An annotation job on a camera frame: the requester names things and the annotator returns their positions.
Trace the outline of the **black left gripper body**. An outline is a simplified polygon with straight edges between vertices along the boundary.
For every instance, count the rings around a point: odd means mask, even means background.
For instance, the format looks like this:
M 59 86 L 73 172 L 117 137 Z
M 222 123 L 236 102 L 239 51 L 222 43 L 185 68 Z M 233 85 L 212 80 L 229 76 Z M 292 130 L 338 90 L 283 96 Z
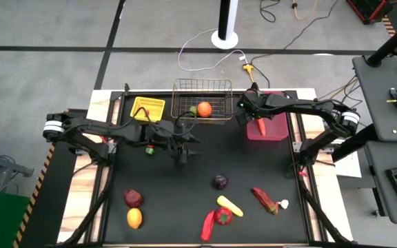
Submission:
M 160 147 L 170 152 L 182 152 L 179 127 L 171 121 L 158 121 L 143 125 L 143 146 Z

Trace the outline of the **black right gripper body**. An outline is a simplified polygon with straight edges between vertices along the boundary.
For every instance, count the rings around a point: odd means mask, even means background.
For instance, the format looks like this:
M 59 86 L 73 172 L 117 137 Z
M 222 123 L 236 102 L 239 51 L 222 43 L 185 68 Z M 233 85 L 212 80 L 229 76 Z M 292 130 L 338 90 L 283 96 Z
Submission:
M 240 97 L 240 110 L 249 114 L 251 118 L 271 118 L 277 114 L 277 107 L 270 105 L 269 101 L 276 96 L 275 94 L 259 94 L 257 101 L 250 101 L 245 93 Z

